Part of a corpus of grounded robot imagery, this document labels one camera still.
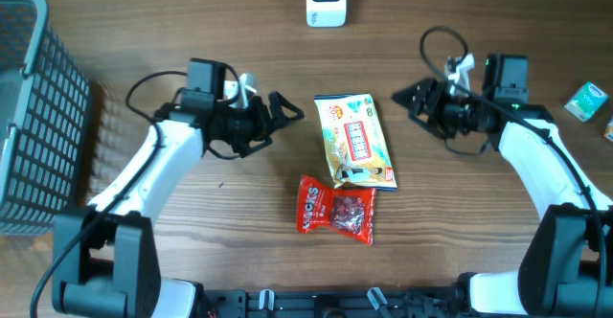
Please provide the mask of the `red snack bag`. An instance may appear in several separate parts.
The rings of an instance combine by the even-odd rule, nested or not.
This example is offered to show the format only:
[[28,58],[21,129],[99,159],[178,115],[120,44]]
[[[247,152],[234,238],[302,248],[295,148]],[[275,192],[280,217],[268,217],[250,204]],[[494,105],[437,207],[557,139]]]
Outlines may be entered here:
[[320,227],[371,245],[376,189],[333,189],[303,175],[297,197],[297,231],[308,234]]

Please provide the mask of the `yellow cracker bag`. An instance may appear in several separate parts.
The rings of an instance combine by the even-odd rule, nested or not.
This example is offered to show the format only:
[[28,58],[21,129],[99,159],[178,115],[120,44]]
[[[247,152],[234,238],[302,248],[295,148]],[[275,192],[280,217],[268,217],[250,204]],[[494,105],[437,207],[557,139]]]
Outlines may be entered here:
[[396,176],[373,97],[317,95],[314,102],[334,186],[395,191]]

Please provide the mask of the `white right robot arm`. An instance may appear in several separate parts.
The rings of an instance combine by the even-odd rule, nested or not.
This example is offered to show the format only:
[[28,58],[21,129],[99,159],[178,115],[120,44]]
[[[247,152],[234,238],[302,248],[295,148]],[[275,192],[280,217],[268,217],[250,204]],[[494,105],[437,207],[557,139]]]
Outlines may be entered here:
[[468,90],[467,57],[442,79],[422,79],[392,99],[443,141],[484,133],[516,171],[539,225],[515,271],[466,273],[447,299],[454,315],[609,317],[612,314],[612,201],[563,145],[552,115],[528,102],[525,56],[490,55],[483,92]]

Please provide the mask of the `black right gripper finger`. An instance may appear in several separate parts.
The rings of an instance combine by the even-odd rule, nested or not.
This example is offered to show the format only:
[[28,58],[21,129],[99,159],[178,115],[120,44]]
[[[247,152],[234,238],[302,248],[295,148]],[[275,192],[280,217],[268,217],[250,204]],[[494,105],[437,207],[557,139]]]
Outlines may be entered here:
[[414,115],[430,115],[429,100],[434,97],[438,81],[422,79],[408,88],[397,91],[392,100]]
[[434,137],[436,137],[438,139],[442,139],[442,140],[446,139],[445,134],[443,132],[441,132],[439,127],[436,124],[432,123],[430,120],[427,120],[425,122],[422,119],[420,119],[417,115],[412,114],[411,115],[411,121],[414,122],[420,128],[422,128],[425,131],[427,131],[428,133],[430,133],[432,136],[434,136]]

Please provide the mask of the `teal tissue pack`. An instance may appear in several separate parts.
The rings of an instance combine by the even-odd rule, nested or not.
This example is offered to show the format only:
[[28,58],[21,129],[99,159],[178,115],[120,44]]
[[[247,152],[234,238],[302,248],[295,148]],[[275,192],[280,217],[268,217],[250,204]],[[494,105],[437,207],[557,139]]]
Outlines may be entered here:
[[587,81],[564,105],[564,108],[582,122],[587,122],[607,102],[608,95],[596,84]]

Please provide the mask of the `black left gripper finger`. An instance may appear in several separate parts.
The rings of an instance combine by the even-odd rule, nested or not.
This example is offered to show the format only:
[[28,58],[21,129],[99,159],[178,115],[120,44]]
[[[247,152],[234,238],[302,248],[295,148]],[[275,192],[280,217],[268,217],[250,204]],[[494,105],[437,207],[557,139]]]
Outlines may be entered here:
[[237,154],[240,158],[245,158],[259,150],[262,150],[273,143],[271,137],[265,138],[263,141],[240,141],[237,145]]
[[288,99],[277,91],[268,95],[269,109],[274,129],[282,129],[290,124],[300,121],[305,117],[302,109],[292,104]]

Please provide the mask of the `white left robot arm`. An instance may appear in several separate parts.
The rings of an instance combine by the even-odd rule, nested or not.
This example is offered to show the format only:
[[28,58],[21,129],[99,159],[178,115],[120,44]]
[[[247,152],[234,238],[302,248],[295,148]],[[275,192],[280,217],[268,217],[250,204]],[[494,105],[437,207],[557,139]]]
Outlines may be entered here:
[[305,113],[279,92],[268,102],[250,76],[223,62],[193,58],[184,87],[144,118],[148,136],[118,177],[83,208],[65,208],[54,222],[54,259],[31,301],[36,316],[45,284],[54,310],[80,317],[217,317],[202,284],[162,276],[153,226],[181,178],[211,146],[229,159],[272,143],[272,134]]

